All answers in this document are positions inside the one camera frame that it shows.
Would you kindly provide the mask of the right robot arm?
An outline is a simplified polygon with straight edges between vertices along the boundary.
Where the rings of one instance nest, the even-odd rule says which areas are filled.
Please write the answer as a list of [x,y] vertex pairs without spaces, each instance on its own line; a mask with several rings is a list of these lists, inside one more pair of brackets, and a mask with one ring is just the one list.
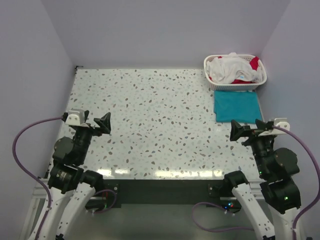
[[245,174],[238,170],[224,175],[221,193],[235,197],[249,218],[258,240],[307,240],[295,218],[301,213],[301,194],[292,176],[299,173],[297,155],[288,148],[274,149],[276,136],[290,130],[285,118],[255,121],[256,128],[231,121],[230,141],[246,138],[242,145],[251,147],[261,193],[271,212],[269,220],[254,197]]

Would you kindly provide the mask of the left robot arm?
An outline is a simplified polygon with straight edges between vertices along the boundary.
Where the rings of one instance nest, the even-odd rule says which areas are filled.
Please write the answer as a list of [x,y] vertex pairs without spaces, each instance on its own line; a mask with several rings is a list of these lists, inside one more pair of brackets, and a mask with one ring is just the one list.
[[111,113],[94,118],[96,126],[86,122],[89,113],[89,110],[73,108],[57,117],[75,133],[72,138],[62,137],[55,142],[53,167],[46,183],[28,171],[17,157],[17,141],[30,127],[22,129],[13,141],[12,154],[16,163],[46,192],[44,206],[29,236],[31,240],[67,239],[76,218],[90,198],[106,191],[103,176],[92,170],[84,170],[81,165],[84,164],[92,137],[111,133]]

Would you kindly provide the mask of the folded teal t shirt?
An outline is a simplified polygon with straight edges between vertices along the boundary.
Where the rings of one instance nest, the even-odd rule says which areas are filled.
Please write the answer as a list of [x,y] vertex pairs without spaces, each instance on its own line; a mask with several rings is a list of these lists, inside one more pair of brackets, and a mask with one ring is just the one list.
[[262,120],[258,96],[253,91],[215,91],[213,112],[219,123],[235,120],[239,123],[254,124]]

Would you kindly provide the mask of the white plastic laundry basket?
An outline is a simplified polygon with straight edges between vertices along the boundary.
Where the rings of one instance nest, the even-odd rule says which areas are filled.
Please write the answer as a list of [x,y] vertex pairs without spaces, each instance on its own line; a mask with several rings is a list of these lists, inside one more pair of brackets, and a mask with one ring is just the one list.
[[209,55],[203,68],[213,91],[253,91],[267,81],[262,61],[250,54]]

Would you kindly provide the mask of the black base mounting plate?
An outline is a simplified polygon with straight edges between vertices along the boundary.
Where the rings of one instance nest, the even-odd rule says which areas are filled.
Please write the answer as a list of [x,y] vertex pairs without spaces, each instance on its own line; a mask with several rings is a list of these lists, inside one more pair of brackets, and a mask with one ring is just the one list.
[[241,209],[232,203],[232,188],[248,183],[240,177],[227,176],[223,180],[104,180],[103,188],[113,193],[98,193],[85,205],[87,210],[103,207],[120,208],[122,205],[195,205],[214,204],[224,210]]

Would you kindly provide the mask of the aluminium frame rail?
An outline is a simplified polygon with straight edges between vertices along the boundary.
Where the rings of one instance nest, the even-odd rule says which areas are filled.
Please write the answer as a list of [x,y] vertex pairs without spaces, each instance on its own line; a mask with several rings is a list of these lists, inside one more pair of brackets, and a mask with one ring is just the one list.
[[[50,191],[52,193],[51,210],[41,228],[40,240],[55,239],[63,212],[75,192],[74,190],[70,190],[62,194],[59,189],[51,189]],[[19,236],[20,240],[33,240],[35,238],[43,217],[42,212],[45,212],[47,208],[46,197],[47,193],[45,189],[37,183],[33,189],[30,206]]]

